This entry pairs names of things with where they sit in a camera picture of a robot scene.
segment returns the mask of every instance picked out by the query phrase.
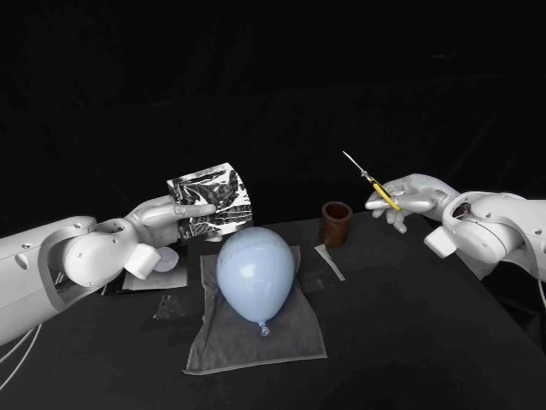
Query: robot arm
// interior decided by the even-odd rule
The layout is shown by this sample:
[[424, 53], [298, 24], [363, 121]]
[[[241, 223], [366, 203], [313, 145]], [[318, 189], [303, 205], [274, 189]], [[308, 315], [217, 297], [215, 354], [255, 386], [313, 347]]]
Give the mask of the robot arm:
[[[163, 196], [102, 224], [75, 217], [0, 239], [0, 345], [62, 313], [119, 276], [152, 273], [157, 248], [178, 240], [177, 221], [216, 211]], [[60, 275], [67, 278], [60, 284]]]
[[[385, 187], [394, 188], [395, 202], [405, 211], [389, 209], [386, 215], [402, 233], [404, 219], [414, 212], [443, 222], [425, 239], [441, 258], [456, 253], [480, 279], [500, 261], [509, 261], [546, 282], [546, 201], [509, 193], [459, 194], [443, 181], [420, 174]], [[366, 207], [379, 217], [389, 204], [372, 196]]]

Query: balloon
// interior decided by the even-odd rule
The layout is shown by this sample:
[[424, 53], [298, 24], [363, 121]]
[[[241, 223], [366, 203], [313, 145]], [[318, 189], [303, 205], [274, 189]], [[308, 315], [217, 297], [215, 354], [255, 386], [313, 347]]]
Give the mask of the balloon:
[[267, 321], [280, 313], [294, 285], [295, 261], [282, 237], [246, 228], [230, 237], [217, 257], [217, 283], [236, 312], [269, 334]]

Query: cloth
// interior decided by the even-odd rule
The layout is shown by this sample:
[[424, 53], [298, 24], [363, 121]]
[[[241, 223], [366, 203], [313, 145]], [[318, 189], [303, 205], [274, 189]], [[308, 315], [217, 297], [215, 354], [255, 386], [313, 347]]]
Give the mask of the cloth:
[[[298, 270], [298, 246], [291, 247], [291, 253]], [[298, 280], [294, 281], [282, 310], [267, 321], [271, 334], [264, 337], [258, 324], [242, 318], [219, 291], [216, 265], [217, 255], [202, 256], [206, 316], [184, 372], [206, 375], [285, 361], [326, 359], [329, 355], [318, 318]]]

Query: brown cup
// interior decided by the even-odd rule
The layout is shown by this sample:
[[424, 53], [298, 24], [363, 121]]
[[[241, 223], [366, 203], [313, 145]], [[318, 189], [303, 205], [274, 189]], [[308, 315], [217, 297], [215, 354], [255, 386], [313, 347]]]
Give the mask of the brown cup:
[[320, 240], [331, 248], [339, 248], [347, 241], [353, 209], [337, 201], [327, 202], [323, 206], [323, 218], [320, 221]]

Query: black table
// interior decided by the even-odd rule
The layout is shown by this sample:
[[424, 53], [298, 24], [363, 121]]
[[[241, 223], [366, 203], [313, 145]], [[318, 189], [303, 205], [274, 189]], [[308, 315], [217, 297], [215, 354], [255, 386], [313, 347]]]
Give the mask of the black table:
[[[459, 258], [425, 247], [422, 217], [401, 235], [385, 219], [355, 215], [331, 251], [344, 282], [314, 250], [318, 220], [268, 227], [301, 247], [327, 360], [183, 373], [203, 323], [199, 256], [222, 247], [194, 242], [187, 288], [89, 296], [46, 323], [0, 409], [546, 408], [546, 357]], [[163, 295], [181, 311], [157, 320]]]

